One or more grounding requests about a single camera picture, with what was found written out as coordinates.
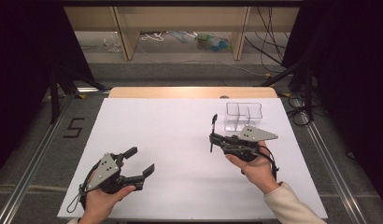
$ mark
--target person's right hand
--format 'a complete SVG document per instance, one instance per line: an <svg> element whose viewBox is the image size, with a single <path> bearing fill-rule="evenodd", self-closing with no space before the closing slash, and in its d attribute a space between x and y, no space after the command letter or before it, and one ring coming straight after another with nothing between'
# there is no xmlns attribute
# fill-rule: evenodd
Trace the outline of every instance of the person's right hand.
<svg viewBox="0 0 383 224"><path fill-rule="evenodd" d="M264 148L266 147L264 141L259 141L258 145L263 146L261 147L261 153L270 156L269 151ZM255 160L249 162L241 161L236 156L231 154L227 154L226 158L232 164L239 167L245 173L248 180L256 185L264 194L267 194L279 187L279 184L271 173L270 161L265 157L259 156Z"/></svg>

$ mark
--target sleeve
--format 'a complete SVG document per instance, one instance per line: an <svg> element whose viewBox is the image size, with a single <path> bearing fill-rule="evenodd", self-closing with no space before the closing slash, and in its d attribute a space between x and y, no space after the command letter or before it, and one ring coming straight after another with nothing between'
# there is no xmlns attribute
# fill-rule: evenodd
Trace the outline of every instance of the sleeve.
<svg viewBox="0 0 383 224"><path fill-rule="evenodd" d="M299 201L287 183L264 195L264 201L282 224L326 223L306 204Z"/></svg>
<svg viewBox="0 0 383 224"><path fill-rule="evenodd" d="M72 218L67 224L78 224L78 218Z"/></svg>

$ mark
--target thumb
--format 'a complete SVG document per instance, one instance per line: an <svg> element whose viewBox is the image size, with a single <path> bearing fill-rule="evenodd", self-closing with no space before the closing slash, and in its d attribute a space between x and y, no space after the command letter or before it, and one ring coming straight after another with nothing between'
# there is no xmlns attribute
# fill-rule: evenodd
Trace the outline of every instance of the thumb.
<svg viewBox="0 0 383 224"><path fill-rule="evenodd" d="M122 189L120 189L118 192L115 193L116 198L118 201L123 199L125 196L129 195L131 192L133 192L136 189L135 186L127 186Z"/></svg>
<svg viewBox="0 0 383 224"><path fill-rule="evenodd" d="M238 166L239 168L243 168L244 166L248 165L246 161L241 161L238 157L231 155L231 154L226 154L227 160L229 160L232 164Z"/></svg>

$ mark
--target white tabletop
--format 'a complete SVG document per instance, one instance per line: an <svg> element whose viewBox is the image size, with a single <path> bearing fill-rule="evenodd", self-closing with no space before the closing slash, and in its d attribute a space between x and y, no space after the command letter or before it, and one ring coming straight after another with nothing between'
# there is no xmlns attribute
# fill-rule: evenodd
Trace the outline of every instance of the white tabletop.
<svg viewBox="0 0 383 224"><path fill-rule="evenodd" d="M119 202L111 218L126 220L202 221L275 218L262 193L227 161L219 147L209 153L211 121L218 114L216 133L224 131L226 103L260 103L257 128L278 135L266 144L273 152L278 181L288 182L299 199L322 218L326 212L279 99L105 99L58 217L81 217L66 207L78 185L105 152L138 147L124 161L121 174L141 175L155 164L144 189Z"/></svg>

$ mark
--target hand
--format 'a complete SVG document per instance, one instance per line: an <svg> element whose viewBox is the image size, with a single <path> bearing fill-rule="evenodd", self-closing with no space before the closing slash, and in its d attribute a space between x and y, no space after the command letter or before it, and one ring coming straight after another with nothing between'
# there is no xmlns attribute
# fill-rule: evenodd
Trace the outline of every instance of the hand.
<svg viewBox="0 0 383 224"><path fill-rule="evenodd" d="M270 153L266 147L264 141L258 142L261 147L261 153L264 153L267 156L270 156ZM247 176L248 180L256 185L264 194L267 194L274 189L279 187L279 184L276 182L276 179L271 173L271 164L263 156L257 157L255 160L247 162L241 161L236 156L227 154L226 158L234 165L238 166Z"/></svg>
<svg viewBox="0 0 383 224"><path fill-rule="evenodd" d="M127 186L114 194L107 194L100 189L87 193L86 210L79 224L101 223L110 215L115 204L135 190L135 186Z"/></svg>

